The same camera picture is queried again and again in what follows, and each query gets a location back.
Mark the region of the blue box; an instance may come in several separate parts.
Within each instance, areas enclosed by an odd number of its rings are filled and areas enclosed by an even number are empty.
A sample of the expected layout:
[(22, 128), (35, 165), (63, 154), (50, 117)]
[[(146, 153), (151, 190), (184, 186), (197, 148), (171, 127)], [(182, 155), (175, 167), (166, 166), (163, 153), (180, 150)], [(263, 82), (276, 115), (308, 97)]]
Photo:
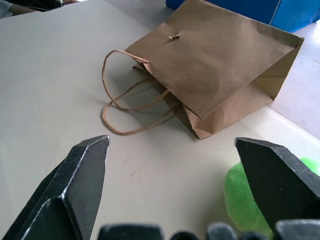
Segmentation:
[(293, 33), (320, 20), (320, 0), (203, 0)]

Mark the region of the person in background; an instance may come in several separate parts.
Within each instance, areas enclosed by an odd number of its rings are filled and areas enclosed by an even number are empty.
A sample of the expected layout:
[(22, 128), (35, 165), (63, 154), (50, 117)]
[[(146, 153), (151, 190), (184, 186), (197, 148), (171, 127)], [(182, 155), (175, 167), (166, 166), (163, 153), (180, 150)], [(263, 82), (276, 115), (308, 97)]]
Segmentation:
[(47, 12), (82, 0), (0, 0), (0, 19), (32, 12)]

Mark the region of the green plush toy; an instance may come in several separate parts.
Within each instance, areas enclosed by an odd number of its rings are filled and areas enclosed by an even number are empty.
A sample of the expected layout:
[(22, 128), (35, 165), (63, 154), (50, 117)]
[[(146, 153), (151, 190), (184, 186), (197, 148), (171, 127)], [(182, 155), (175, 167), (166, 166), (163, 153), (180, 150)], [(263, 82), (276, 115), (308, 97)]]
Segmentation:
[(227, 214), (240, 231), (256, 231), (271, 238), (272, 230), (254, 200), (241, 163), (235, 164), (225, 176), (224, 199)]

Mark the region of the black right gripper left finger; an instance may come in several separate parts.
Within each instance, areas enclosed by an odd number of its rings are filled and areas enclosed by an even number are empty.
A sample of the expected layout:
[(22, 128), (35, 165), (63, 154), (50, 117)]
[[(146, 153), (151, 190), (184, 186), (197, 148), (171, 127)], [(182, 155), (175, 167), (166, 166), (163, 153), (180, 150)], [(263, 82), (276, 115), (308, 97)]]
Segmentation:
[(110, 137), (73, 146), (38, 185), (2, 240), (90, 240), (101, 203)]

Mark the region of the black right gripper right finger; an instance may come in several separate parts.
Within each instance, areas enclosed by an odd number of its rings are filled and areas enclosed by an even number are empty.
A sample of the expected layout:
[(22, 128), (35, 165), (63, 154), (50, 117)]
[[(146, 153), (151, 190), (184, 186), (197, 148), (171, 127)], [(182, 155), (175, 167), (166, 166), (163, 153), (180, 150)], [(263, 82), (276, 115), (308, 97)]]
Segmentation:
[(320, 220), (320, 176), (285, 146), (236, 137), (253, 198), (268, 226), (282, 220)]

